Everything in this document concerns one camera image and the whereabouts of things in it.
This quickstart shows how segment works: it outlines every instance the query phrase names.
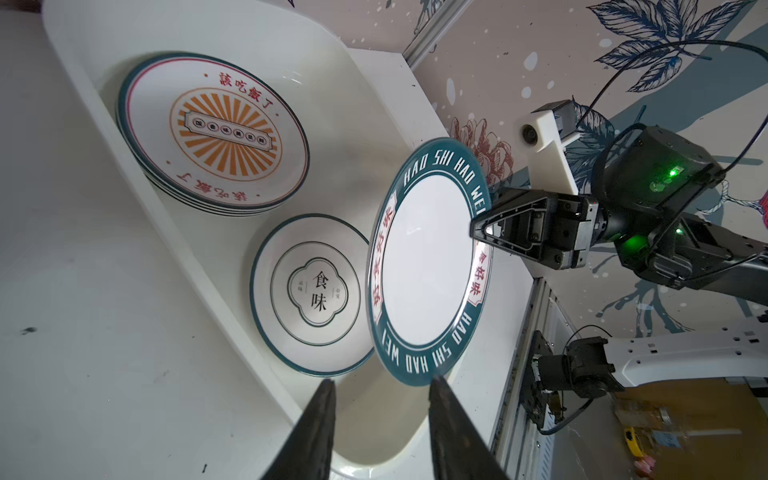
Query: white plastic tray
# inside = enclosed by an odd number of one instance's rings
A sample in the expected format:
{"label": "white plastic tray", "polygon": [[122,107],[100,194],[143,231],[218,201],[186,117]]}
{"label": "white plastic tray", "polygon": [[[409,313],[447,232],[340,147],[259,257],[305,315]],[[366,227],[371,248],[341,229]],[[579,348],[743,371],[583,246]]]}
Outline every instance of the white plastic tray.
{"label": "white plastic tray", "polygon": [[[285,366],[264,344],[250,312],[250,266],[263,238],[298,214],[330,214],[372,230],[374,213],[411,151],[376,92],[333,34],[254,0],[57,0],[46,2],[43,19],[112,160],[157,232],[243,361],[295,422],[319,379]],[[125,75],[165,51],[232,62],[290,104],[311,160],[305,184],[285,205],[250,219],[216,217],[147,180],[114,123],[114,105]],[[391,471],[426,431],[427,389],[397,382],[377,359],[337,377],[336,385],[333,469],[357,478]]]}

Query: white plate with teal rim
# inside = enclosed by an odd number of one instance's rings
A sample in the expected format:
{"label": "white plate with teal rim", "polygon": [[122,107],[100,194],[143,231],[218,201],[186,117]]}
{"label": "white plate with teal rim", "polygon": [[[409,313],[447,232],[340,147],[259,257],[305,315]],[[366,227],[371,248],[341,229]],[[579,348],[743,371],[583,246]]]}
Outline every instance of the white plate with teal rim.
{"label": "white plate with teal rim", "polygon": [[266,344],[313,376],[349,372],[373,354],[362,279],[368,240],[322,214],[286,220],[253,261],[250,304]]}
{"label": "white plate with teal rim", "polygon": [[401,382],[428,385],[469,344],[491,272],[491,247],[469,235],[490,208],[472,152],[451,138],[419,147],[376,218],[366,270],[373,343]]}
{"label": "white plate with teal rim", "polygon": [[123,82],[117,117],[149,174],[212,211],[274,207],[309,170],[306,135],[288,104],[217,58],[172,53],[141,63]]}

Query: stack of plates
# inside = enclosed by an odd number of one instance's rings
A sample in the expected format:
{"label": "stack of plates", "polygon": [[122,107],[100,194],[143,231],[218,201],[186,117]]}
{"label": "stack of plates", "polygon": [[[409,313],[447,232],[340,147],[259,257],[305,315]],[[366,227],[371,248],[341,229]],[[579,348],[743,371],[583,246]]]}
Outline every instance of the stack of plates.
{"label": "stack of plates", "polygon": [[242,68],[204,55],[138,65],[120,91],[118,127],[155,185],[212,214],[271,210],[296,193],[310,167],[288,104]]}

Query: floral wallpaper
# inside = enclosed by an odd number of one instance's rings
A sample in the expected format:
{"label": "floral wallpaper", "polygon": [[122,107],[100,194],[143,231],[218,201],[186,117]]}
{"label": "floral wallpaper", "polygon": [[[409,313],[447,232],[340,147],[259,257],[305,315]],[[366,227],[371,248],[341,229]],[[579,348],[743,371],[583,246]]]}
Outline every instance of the floral wallpaper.
{"label": "floral wallpaper", "polygon": [[[512,158],[503,141],[514,134],[514,119],[566,98],[583,113],[641,51],[710,38],[768,49],[768,0],[478,0],[415,75],[449,135],[475,152],[497,190],[528,184],[527,159]],[[566,158],[579,189],[588,193],[596,156],[623,128],[642,121],[677,131],[725,166],[759,127],[767,106],[768,65],[754,53],[716,45],[660,48],[611,85]],[[768,241],[767,138],[689,211]],[[594,323],[615,336],[679,333],[766,311],[719,293],[641,280],[620,265],[610,244],[594,247],[586,268],[529,268],[547,278],[574,325]]]}
{"label": "floral wallpaper", "polygon": [[403,52],[445,0],[261,0],[324,25],[348,47]]}
{"label": "floral wallpaper", "polygon": [[512,175],[512,153],[509,144],[500,141],[493,132],[487,132],[488,122],[483,118],[480,123],[470,119],[466,125],[459,127],[458,119],[453,118],[449,134],[451,138],[462,142],[477,157],[485,175],[485,181],[496,192],[502,181]]}

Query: orange sunburst design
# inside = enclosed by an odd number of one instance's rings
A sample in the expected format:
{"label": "orange sunburst design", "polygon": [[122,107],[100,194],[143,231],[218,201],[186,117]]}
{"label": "orange sunburst design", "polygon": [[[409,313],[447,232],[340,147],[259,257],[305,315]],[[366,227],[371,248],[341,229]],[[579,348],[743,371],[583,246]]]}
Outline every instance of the orange sunburst design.
{"label": "orange sunburst design", "polygon": [[[244,131],[262,136],[260,148],[248,146],[242,131],[238,139],[227,140],[228,131],[216,126],[210,135],[204,125],[188,127],[187,114],[201,114],[228,122],[224,127],[237,132],[237,125]],[[232,91],[219,88],[198,88],[185,92],[175,102],[170,116],[171,130],[181,150],[197,166],[218,177],[236,181],[253,181],[273,173],[283,156],[283,144],[275,124],[251,99]]]}

